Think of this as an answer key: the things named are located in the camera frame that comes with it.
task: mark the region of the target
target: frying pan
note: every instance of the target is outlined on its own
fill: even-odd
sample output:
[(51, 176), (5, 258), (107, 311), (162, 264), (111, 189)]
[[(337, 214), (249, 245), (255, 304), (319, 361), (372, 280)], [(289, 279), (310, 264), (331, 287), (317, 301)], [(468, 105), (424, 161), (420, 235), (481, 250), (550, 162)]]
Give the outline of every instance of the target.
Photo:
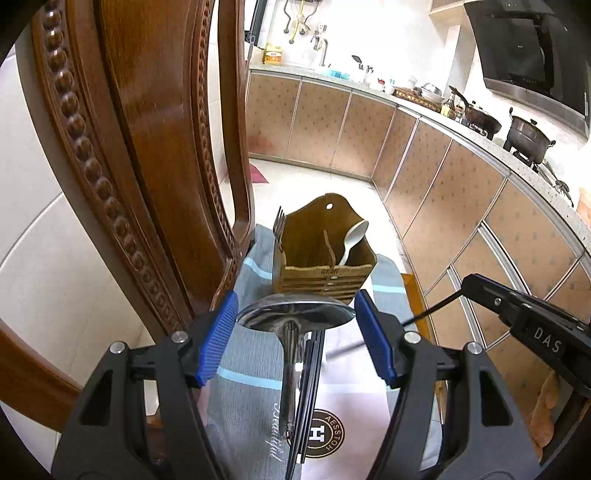
[(464, 102), (466, 105), (466, 110), (464, 112), (466, 119), (468, 119), (470, 123), (479, 126), (483, 130), (486, 130), (488, 132), (488, 139), (492, 140), (492, 137), (501, 130), (502, 125), (499, 123), (499, 121), (495, 117), (484, 113), (482, 110), (474, 108), (472, 104), (466, 100), (466, 97), (464, 97), (458, 91), (457, 88), (450, 86), (449, 89), (459, 98), (461, 98), (462, 102)]

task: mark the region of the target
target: metal bowl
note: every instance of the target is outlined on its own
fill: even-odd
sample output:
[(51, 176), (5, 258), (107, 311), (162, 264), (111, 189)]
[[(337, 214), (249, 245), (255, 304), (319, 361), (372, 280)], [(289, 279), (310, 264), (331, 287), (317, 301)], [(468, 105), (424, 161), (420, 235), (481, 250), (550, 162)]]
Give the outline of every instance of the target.
[(438, 97), (441, 97), (441, 90), (438, 89), (435, 85), (433, 85), (432, 83), (426, 83), (425, 85), (423, 85), (421, 87), (421, 90), (426, 90), (428, 92), (434, 93), (435, 95), (437, 95)]
[(436, 93), (430, 92), (429, 90), (425, 90), (425, 88), (421, 87), (421, 95), (425, 100), (429, 100), (430, 102), (434, 103), (443, 103), (445, 100), (444, 97), (438, 95)]

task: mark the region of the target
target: blue stripe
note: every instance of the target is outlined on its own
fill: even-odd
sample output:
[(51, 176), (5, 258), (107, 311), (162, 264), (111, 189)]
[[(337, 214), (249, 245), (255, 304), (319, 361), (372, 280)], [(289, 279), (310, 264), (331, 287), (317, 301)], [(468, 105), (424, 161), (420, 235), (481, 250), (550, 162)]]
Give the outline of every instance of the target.
[(273, 273), (261, 270), (252, 258), (246, 257), (243, 263), (251, 267), (252, 271), (259, 277), (264, 278), (265, 280), (273, 280)]
[(250, 375), (239, 374), (225, 368), (218, 367), (217, 374), (230, 380), (232, 382), (241, 383), (243, 385), (250, 385), (252, 387), (269, 388), (270, 390), (281, 390), (281, 382), (279, 380), (270, 380), (269, 378), (251, 377)]
[[(249, 385), (251, 387), (268, 388), (269, 390), (281, 390), (281, 382), (279, 380), (270, 380), (268, 378), (252, 377), (250, 375), (239, 374), (227, 370), (223, 367), (217, 368), (217, 374), (231, 382), (240, 383), (242, 385)], [(323, 393), (332, 394), (351, 394), (351, 393), (379, 393), (384, 391), (381, 385), (359, 385), (359, 384), (322, 384), (318, 388)]]
[(380, 293), (406, 293), (406, 289), (404, 287), (389, 287), (387, 285), (373, 285), (374, 291), (378, 291)]

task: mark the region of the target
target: pot handle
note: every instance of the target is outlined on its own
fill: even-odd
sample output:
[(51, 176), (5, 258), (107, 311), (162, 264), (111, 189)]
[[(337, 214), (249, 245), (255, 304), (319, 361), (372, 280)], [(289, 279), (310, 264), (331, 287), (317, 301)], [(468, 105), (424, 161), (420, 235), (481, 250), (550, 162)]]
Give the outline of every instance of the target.
[(464, 102), (464, 105), (466, 106), (466, 109), (470, 106), (470, 103), (468, 102), (468, 100), (466, 100), (466, 97), (464, 97), (457, 88), (452, 87), (451, 85), (449, 86), (449, 89), (451, 90), (452, 93), (454, 93), (455, 95), (457, 95), (462, 102)]

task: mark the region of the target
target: metal ladle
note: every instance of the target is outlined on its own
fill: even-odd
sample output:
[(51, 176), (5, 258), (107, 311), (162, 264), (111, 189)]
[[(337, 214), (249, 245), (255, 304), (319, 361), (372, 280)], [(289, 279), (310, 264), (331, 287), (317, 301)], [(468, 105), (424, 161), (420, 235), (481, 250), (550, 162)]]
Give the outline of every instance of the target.
[(283, 381), (279, 428), (289, 436), (296, 416), (296, 350), (303, 336), (350, 322), (355, 311), (341, 301), (316, 293), (275, 293), (255, 302), (238, 314), (246, 328), (274, 332), (283, 346)]

